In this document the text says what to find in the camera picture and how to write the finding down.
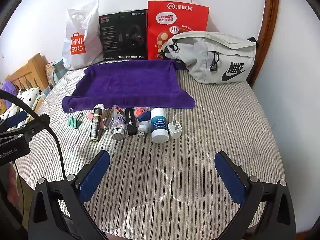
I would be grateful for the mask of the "person's left hand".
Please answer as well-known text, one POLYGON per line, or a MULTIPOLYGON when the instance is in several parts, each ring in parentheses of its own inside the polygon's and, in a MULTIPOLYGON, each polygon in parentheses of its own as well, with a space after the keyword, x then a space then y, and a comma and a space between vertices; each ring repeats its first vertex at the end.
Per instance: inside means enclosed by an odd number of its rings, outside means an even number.
POLYGON ((7 191, 7 198, 8 198, 8 201, 14 207, 18 207, 19 199, 20 199, 18 194, 16 179, 17 179, 17 173, 14 167, 11 164, 9 164, 9 175, 8 175, 9 189, 7 191))

